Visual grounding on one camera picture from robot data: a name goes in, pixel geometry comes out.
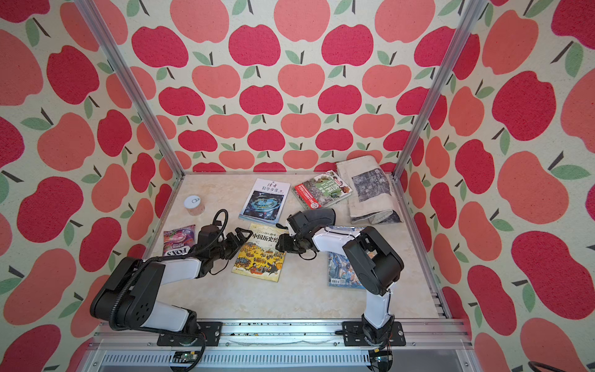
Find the yellow picture book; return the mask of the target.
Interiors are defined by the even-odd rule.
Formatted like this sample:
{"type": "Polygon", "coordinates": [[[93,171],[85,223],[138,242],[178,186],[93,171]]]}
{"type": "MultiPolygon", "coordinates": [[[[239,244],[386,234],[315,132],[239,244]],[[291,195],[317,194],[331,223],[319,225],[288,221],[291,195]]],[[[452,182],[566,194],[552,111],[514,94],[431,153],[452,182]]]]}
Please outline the yellow picture book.
{"type": "Polygon", "coordinates": [[[278,282],[284,264],[285,253],[276,249],[283,229],[252,223],[253,235],[240,248],[232,267],[232,273],[278,282]]]}

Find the blue sunflower magazine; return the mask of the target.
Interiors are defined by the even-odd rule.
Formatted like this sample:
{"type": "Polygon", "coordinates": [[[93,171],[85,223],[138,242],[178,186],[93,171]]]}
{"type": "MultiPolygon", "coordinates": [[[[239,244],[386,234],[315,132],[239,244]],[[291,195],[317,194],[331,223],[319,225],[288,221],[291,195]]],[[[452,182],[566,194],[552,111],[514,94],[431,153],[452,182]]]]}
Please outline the blue sunflower magazine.
{"type": "Polygon", "coordinates": [[[333,252],[328,252],[328,285],[336,288],[364,289],[348,257],[333,252]]]}

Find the grey microfibre cloth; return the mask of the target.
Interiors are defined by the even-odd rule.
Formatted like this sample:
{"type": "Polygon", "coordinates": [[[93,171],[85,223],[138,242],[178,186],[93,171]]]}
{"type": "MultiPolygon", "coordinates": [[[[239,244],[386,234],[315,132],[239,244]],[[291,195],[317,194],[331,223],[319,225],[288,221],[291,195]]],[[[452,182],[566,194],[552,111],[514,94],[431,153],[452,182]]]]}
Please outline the grey microfibre cloth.
{"type": "Polygon", "coordinates": [[[319,229],[336,224],[336,213],[333,209],[305,210],[288,217],[289,230],[292,235],[313,236],[319,229]]]}

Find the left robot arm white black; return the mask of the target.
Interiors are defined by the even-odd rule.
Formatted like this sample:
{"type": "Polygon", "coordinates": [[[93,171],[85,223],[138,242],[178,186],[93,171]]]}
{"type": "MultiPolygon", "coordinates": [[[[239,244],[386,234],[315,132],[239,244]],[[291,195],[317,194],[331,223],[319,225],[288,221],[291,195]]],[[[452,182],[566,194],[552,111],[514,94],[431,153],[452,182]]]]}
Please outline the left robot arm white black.
{"type": "Polygon", "coordinates": [[[217,260],[231,260],[253,231],[237,228],[224,233],[219,223],[201,228],[198,243],[187,254],[126,258],[104,283],[90,305],[90,315],[112,330],[140,330],[197,338],[202,335],[196,312],[157,300],[162,286],[200,279],[217,260]]]}

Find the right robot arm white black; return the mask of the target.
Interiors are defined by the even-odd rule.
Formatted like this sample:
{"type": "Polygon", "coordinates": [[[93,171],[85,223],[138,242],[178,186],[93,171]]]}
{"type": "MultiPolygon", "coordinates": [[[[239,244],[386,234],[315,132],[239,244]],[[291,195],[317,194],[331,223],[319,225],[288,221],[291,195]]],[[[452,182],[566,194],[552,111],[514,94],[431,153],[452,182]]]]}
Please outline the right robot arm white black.
{"type": "Polygon", "coordinates": [[[360,284],[367,290],[362,315],[365,341],[374,347],[389,343],[394,316],[389,306],[392,287],[400,279],[404,261],[373,226],[319,226],[279,237],[276,249],[282,253],[304,254],[307,250],[330,252],[348,259],[360,284]]]}

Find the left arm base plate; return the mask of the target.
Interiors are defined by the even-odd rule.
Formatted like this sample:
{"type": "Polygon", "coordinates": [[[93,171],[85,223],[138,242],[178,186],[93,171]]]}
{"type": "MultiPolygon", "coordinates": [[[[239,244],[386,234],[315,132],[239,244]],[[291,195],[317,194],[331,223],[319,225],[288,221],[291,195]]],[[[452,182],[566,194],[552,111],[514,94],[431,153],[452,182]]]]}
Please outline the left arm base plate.
{"type": "Polygon", "coordinates": [[[222,322],[192,320],[180,333],[167,331],[159,335],[159,347],[217,347],[222,333],[222,322]]]}

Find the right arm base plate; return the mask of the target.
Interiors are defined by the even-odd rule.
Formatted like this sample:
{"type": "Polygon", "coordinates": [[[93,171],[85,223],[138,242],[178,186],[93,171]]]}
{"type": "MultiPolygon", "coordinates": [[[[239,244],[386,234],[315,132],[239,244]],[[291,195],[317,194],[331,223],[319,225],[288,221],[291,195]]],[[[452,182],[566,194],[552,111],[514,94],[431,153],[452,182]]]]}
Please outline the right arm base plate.
{"type": "Polygon", "coordinates": [[[395,321],[379,329],[364,321],[343,322],[336,335],[342,336],[346,347],[404,347],[407,344],[401,323],[395,321]]]}

